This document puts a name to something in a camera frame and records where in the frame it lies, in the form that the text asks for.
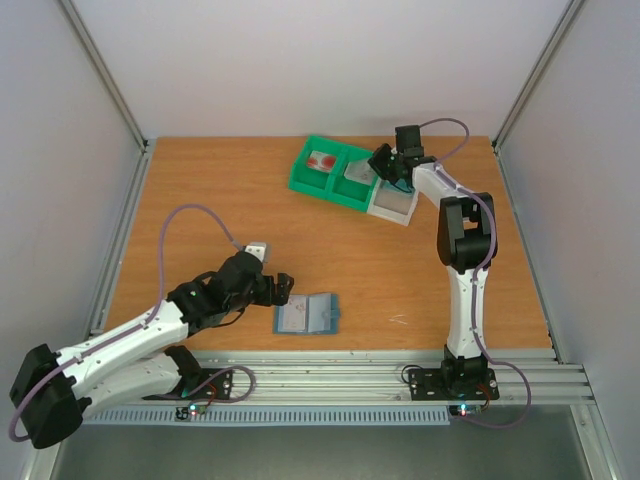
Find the blue card holder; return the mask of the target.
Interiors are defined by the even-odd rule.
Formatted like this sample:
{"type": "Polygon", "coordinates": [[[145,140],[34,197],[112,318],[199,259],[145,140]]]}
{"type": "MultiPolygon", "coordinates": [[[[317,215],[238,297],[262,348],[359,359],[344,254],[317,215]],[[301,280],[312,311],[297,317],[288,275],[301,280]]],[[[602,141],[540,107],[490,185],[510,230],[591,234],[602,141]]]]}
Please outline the blue card holder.
{"type": "Polygon", "coordinates": [[[281,329],[282,307],[274,312],[273,333],[280,335],[335,335],[338,333],[341,311],[339,297],[334,293],[303,295],[307,297],[307,328],[303,332],[281,329]]]}

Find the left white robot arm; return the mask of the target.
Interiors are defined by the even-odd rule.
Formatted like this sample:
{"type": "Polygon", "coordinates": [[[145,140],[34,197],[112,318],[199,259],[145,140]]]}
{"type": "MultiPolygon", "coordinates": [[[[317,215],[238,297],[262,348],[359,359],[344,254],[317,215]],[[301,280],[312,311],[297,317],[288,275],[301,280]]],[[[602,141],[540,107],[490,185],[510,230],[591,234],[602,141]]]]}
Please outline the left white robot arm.
{"type": "Polygon", "coordinates": [[[263,247],[251,244],[114,330],[57,351],[47,344],[29,350],[9,392],[15,408],[9,438],[44,449],[111,406],[195,395],[205,383],[181,341],[227,325],[228,315],[242,316],[250,306],[287,303],[293,277],[266,275],[264,263],[263,247]]]}

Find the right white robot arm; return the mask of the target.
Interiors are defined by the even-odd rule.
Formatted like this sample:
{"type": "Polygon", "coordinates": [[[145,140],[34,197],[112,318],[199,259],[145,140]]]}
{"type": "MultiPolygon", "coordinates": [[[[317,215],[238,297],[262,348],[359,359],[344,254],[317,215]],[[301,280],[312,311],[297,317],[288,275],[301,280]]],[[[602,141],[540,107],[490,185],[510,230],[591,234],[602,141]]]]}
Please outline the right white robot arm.
{"type": "Polygon", "coordinates": [[[395,129],[396,145],[384,144],[369,159],[378,177],[424,195],[438,208],[437,253],[450,282],[450,328],[437,369],[409,370],[415,399],[454,401],[499,398],[483,339],[484,287],[497,251],[493,198],[455,180],[442,161],[425,154],[420,125],[395,129]]]}

